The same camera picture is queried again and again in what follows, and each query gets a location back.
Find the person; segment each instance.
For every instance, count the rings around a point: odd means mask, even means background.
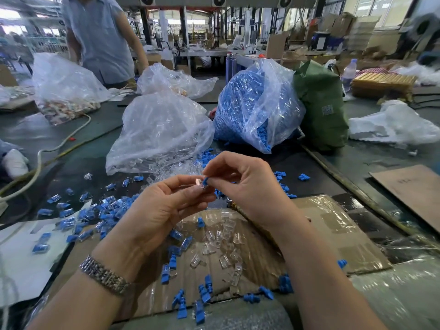
[[[386,329],[341,271],[330,248],[286,196],[266,162],[225,151],[208,163],[203,174],[209,177],[209,187],[204,189],[195,185],[195,179],[203,176],[184,175],[146,188],[91,257],[133,282],[146,256],[179,220],[206,208],[216,198],[212,193],[217,188],[277,242],[304,329]],[[28,330],[104,330],[121,303],[122,297],[78,270]]]
[[[70,60],[91,70],[107,88],[123,88],[134,78],[129,47],[140,72],[148,59],[139,38],[116,0],[63,0]]]

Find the plastic bottle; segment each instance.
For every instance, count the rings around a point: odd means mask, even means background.
[[[350,85],[353,79],[356,77],[356,63],[357,59],[352,59],[350,64],[345,67],[341,80],[344,85],[345,91],[350,91]]]

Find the hand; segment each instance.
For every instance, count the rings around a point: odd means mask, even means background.
[[[203,174],[209,177],[208,185],[231,198],[268,231],[297,211],[269,164],[260,158],[224,151],[208,163]]]
[[[144,255],[156,249],[182,219],[214,201],[214,188],[195,184],[203,176],[177,175],[147,187],[109,233],[139,248]]]

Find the right hand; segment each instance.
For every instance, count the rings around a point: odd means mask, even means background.
[[[208,185],[219,189],[268,231],[297,211],[269,164],[260,158],[224,151],[208,163],[203,175],[209,177]]]

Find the bag of blue plastic parts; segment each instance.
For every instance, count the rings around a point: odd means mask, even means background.
[[[294,71],[260,59],[223,88],[214,118],[218,140],[248,143],[264,154],[291,137],[305,107],[295,94]]]

